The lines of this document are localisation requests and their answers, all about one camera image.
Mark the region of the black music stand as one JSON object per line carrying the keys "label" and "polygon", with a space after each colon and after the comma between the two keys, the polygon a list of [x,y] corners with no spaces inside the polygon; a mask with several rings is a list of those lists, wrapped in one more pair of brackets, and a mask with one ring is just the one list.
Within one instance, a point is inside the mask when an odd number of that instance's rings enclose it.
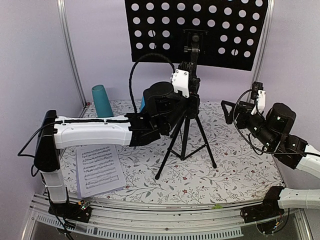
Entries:
{"label": "black music stand", "polygon": [[[127,0],[132,62],[168,63],[172,73],[191,62],[195,78],[198,66],[251,71],[267,9],[267,0]],[[183,115],[169,133],[183,131],[181,160],[191,120]]]}

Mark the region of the sheet music booklet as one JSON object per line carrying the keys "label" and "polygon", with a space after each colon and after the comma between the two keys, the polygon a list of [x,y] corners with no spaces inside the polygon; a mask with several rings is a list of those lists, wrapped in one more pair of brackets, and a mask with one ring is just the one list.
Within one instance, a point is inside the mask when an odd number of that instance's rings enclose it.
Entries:
{"label": "sheet music booklet", "polygon": [[114,145],[85,145],[76,149],[77,196],[88,198],[123,189],[126,185]]}

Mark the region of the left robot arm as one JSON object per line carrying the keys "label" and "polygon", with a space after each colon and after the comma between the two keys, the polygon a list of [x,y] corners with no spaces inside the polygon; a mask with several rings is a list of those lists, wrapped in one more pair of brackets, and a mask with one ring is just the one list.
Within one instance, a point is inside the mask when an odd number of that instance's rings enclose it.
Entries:
{"label": "left robot arm", "polygon": [[48,191],[49,213],[58,219],[88,223],[92,209],[84,201],[71,203],[60,168],[62,149],[81,145],[146,146],[168,136],[181,117],[198,105],[200,80],[183,74],[143,92],[141,112],[107,118],[69,118],[46,112],[37,139],[31,171],[40,173]]}

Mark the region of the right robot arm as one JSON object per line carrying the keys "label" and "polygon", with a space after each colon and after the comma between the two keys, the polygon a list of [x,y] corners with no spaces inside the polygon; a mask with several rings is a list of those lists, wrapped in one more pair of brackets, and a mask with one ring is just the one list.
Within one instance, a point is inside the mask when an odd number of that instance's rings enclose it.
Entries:
{"label": "right robot arm", "polygon": [[[254,104],[240,101],[221,102],[225,121],[235,124],[238,130],[247,129],[257,138],[266,151],[291,169],[320,176],[320,152],[306,140],[291,135],[296,113],[284,103],[274,103],[266,117],[251,114]],[[318,189],[291,189],[272,186],[265,194],[261,204],[243,207],[240,215],[245,223],[265,220],[282,215],[285,209],[319,209],[320,191]]]}

